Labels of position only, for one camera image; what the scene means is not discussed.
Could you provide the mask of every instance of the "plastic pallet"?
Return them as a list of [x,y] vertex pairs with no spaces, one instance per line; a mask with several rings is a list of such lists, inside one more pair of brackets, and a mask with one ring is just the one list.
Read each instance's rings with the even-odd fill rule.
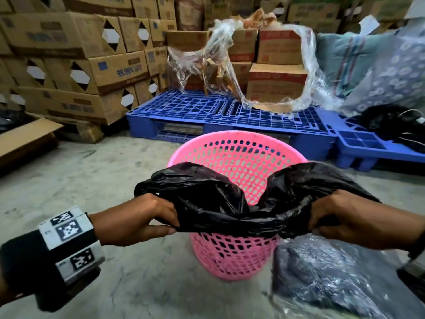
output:
[[356,159],[360,159],[357,166],[359,171],[370,171],[380,158],[425,162],[425,154],[413,151],[400,143],[381,140],[374,132],[368,132],[358,125],[355,117],[349,118],[319,108],[316,112],[327,128],[338,135],[336,145],[339,153],[335,163],[337,167],[347,169]]
[[245,109],[234,98],[202,92],[168,91],[127,113],[134,137],[184,143],[196,135],[164,131],[167,123],[202,125],[203,134],[224,130],[254,130],[290,134],[290,145],[310,160],[323,161],[336,134],[322,123],[314,108],[293,119],[258,109]]

